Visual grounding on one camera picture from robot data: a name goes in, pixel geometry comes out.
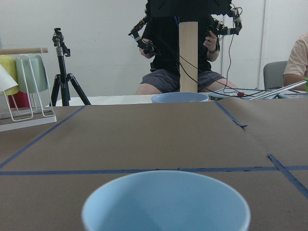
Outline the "light blue cup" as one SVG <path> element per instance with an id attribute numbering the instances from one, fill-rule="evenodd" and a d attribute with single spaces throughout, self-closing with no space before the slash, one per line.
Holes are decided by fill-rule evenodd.
<path id="1" fill-rule="evenodd" d="M 251 213 L 219 180 L 157 170 L 104 184 L 85 201 L 81 218 L 87 231 L 247 231 Z"/>

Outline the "yellow upturned cup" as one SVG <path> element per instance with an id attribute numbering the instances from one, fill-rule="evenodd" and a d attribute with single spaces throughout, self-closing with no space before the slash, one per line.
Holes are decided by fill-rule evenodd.
<path id="1" fill-rule="evenodd" d="M 19 91 L 15 59 L 9 55 L 0 56 L 0 94 L 14 95 Z"/>

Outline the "green upturned cup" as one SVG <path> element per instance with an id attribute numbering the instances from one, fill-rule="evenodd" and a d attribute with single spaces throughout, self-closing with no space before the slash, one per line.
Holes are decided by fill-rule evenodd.
<path id="1" fill-rule="evenodd" d="M 18 88 L 24 93 L 43 92 L 48 81 L 42 58 L 38 54 L 20 54 L 15 59 Z"/>

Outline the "person in pink shirt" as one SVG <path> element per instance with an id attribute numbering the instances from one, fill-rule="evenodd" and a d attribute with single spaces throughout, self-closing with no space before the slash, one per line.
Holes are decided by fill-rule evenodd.
<path id="1" fill-rule="evenodd" d="M 294 43 L 285 71 L 283 85 L 288 86 L 308 78 L 308 34 L 301 35 Z"/>

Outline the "seated operator in black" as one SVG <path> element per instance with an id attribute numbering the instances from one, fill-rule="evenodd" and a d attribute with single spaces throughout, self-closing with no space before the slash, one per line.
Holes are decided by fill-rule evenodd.
<path id="1" fill-rule="evenodd" d="M 176 92 L 180 90 L 178 16 L 149 18 L 145 16 L 132 30 L 133 36 L 145 27 L 142 37 L 137 40 L 140 54 L 153 58 L 150 73 L 142 78 L 137 95 Z M 198 92 L 216 91 L 223 87 L 236 86 L 221 74 L 211 70 L 211 62 L 220 52 L 217 34 L 213 29 L 220 25 L 211 15 L 198 22 Z"/>

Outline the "large blue bowl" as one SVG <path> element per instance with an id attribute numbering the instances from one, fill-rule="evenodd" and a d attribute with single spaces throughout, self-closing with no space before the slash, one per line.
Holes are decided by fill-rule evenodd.
<path id="1" fill-rule="evenodd" d="M 152 97 L 152 103 L 192 103 L 206 102 L 208 96 L 196 92 L 169 92 Z"/>

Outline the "grey chair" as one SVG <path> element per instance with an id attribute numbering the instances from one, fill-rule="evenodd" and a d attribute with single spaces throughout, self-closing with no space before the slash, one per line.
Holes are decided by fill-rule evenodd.
<path id="1" fill-rule="evenodd" d="M 285 71 L 287 61 L 278 61 L 268 63 L 263 68 L 264 89 L 271 90 L 281 88 L 283 86 L 283 73 Z"/>

